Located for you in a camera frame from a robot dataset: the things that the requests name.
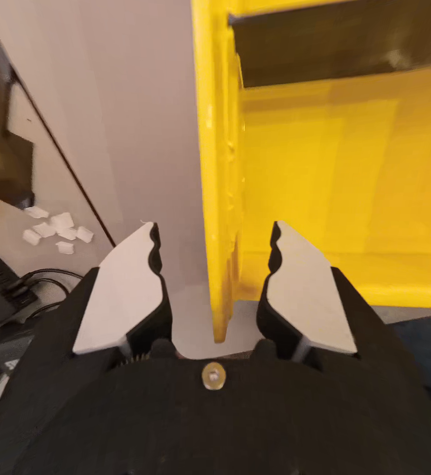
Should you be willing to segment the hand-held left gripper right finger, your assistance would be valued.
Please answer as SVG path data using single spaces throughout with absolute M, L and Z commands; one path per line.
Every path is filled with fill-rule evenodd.
M 307 358 L 313 349 L 355 355 L 355 339 L 322 251 L 285 221 L 274 222 L 270 246 L 257 326 L 274 343 L 278 358 Z

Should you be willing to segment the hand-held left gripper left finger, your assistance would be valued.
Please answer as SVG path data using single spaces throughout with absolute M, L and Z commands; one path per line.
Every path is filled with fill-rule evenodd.
M 101 262 L 72 352 L 117 349 L 146 355 L 157 340 L 172 341 L 173 317 L 161 274 L 159 227 L 147 222 Z

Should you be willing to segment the yellow divided storage bin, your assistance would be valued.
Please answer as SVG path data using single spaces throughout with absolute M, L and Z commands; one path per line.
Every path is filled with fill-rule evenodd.
M 373 306 L 431 308 L 431 68 L 246 88 L 229 15 L 344 1 L 192 1 L 215 342 L 259 300 L 273 223 Z

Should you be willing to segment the pile of white paper scraps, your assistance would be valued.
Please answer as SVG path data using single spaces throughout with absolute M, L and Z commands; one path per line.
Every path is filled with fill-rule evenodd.
M 22 240 L 31 246 L 38 246 L 41 241 L 50 238 L 58 239 L 55 247 L 60 254 L 75 254 L 75 241 L 91 244 L 94 233 L 84 226 L 75 226 L 70 212 L 63 212 L 51 216 L 48 211 L 31 206 L 24 209 L 24 213 L 37 223 L 22 232 Z

